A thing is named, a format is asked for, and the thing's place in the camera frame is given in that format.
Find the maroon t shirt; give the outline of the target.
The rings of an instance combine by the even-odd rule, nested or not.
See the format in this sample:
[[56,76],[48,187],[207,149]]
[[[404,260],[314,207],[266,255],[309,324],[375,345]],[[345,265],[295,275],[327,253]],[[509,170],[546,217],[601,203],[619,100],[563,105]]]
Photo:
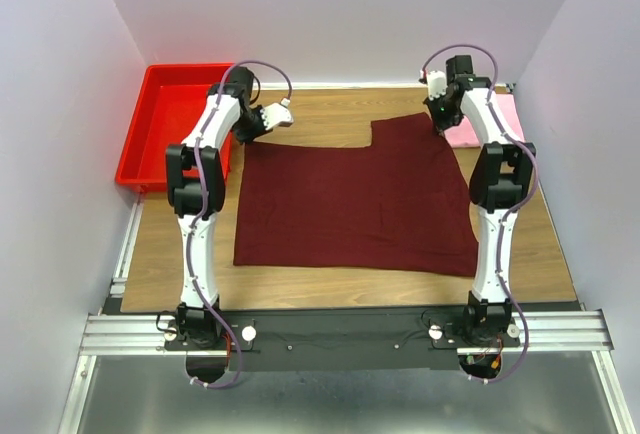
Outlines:
[[478,242],[453,149],[426,113],[377,120],[365,147],[246,147],[233,262],[471,278]]

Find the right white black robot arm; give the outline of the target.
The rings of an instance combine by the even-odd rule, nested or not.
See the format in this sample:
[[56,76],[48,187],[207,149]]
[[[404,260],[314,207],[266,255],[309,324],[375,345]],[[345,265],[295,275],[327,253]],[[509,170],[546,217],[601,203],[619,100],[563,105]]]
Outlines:
[[535,147],[508,125],[494,104],[491,80],[474,73],[469,55],[449,58],[445,71],[425,72],[422,81],[434,131],[444,135],[468,120],[481,147],[469,180],[481,228],[478,259],[455,333],[468,344],[485,345],[505,334],[512,321],[511,244],[518,211],[535,190]]

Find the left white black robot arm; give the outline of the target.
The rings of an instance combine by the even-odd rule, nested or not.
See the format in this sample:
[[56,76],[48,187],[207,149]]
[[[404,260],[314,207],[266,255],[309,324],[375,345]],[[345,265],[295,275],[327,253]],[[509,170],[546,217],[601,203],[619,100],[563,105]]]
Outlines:
[[219,313],[219,289],[214,273],[213,237],[217,215],[226,197],[221,150],[233,135],[247,144],[271,132],[281,121],[254,106],[258,83],[249,63],[229,67],[208,91],[204,111],[192,131],[165,152],[167,198],[182,240],[183,284],[174,326],[167,336],[197,349],[216,347],[233,331]]

